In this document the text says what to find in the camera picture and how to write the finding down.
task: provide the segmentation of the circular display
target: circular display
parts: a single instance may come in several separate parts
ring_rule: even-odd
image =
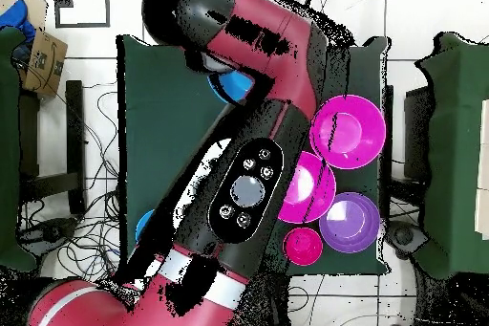
[[[321,236],[311,228],[295,228],[284,239],[284,254],[298,266],[309,266],[323,252]]]
[[[251,176],[241,176],[231,186],[231,198],[237,206],[249,208],[258,205],[265,197],[262,182]]]
[[[386,139],[380,110],[365,98],[338,96],[326,101],[309,131],[314,152],[333,167],[354,169],[375,159]]]
[[[375,204],[354,192],[338,194],[328,214],[319,220],[325,242],[337,251],[357,253],[375,242],[380,215]]]
[[[302,152],[279,219],[290,224],[314,221],[326,213],[336,192],[330,167],[316,155]]]

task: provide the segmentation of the pink cup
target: pink cup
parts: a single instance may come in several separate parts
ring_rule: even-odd
[[[335,194],[336,181],[330,167],[316,155],[302,152],[279,219],[290,224],[315,221],[326,213]]]
[[[338,96],[316,113],[309,139],[315,153],[328,164],[354,169],[378,156],[386,139],[386,124],[380,110],[367,99]]]
[[[284,254],[297,266],[309,266],[323,252],[321,236],[311,228],[295,228],[284,239]]]

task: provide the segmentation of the white tile floor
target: white tile floor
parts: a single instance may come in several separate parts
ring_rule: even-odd
[[[141,0],[110,0],[110,28],[56,29],[53,0],[47,0],[48,33],[68,43],[67,61],[58,94],[63,96],[67,79],[81,79],[85,86],[116,81],[116,35],[131,34],[149,44],[154,42],[145,32],[140,15]],[[103,22],[103,0],[75,0],[73,9],[60,11],[61,22]],[[320,0],[312,0],[320,10]],[[394,87],[393,158],[404,160],[403,99],[406,91],[426,84],[424,75],[414,61],[433,49],[433,38],[439,32],[453,31],[479,42],[489,35],[489,0],[328,0],[325,13],[346,25],[358,45],[374,35],[387,35],[393,45],[388,53],[388,84]],[[115,129],[96,109],[96,101],[114,86],[97,86],[85,90],[85,118],[100,136],[105,148]],[[101,108],[110,118],[117,116],[115,95],[107,95]],[[65,110],[54,98],[42,103],[40,111],[40,170],[41,174],[66,171]],[[87,135],[87,177],[93,178],[100,164],[99,151],[93,138]],[[107,151],[107,157],[118,166],[117,140]],[[395,177],[402,177],[402,165],[393,164]],[[92,180],[87,179],[87,186]],[[106,182],[95,180],[88,191],[89,202],[105,191]],[[114,189],[116,182],[107,186]],[[68,214],[66,195],[46,199],[47,207],[39,219]],[[103,211],[95,208],[94,218]],[[415,279],[411,264],[395,257],[391,247],[379,245],[382,257],[391,271],[381,276],[301,276],[291,281],[289,314],[292,326],[390,326],[409,324],[415,311]],[[52,253],[43,267],[44,275],[68,275]]]

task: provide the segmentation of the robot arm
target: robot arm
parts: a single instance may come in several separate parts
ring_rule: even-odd
[[[270,0],[143,0],[143,19],[157,42],[204,53],[255,84],[208,132],[117,273],[120,286],[146,278],[133,309],[76,280],[42,295],[29,326],[226,326],[262,262],[321,102],[328,41]],[[175,228],[181,195],[216,143],[225,149]]]

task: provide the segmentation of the blue object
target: blue object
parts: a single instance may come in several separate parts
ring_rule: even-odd
[[[24,0],[17,0],[8,10],[0,15],[0,27],[14,27],[26,36],[26,43],[35,38],[35,28],[27,20],[27,5]]]
[[[210,77],[208,77],[207,79],[209,80],[209,84],[212,90],[214,91],[214,93],[216,93],[216,96],[218,96],[222,101],[227,102],[219,95],[219,92],[212,83]],[[251,78],[237,71],[220,75],[219,82],[221,83],[221,86],[223,87],[225,92],[235,101],[239,101],[245,98],[246,93],[253,86],[253,80]]]
[[[139,219],[138,224],[136,225],[136,243],[139,242],[139,237],[141,235],[142,229],[146,225],[146,223],[149,220],[149,217],[153,214],[154,209],[151,209],[150,211],[146,212],[144,215],[142,215],[142,218]]]

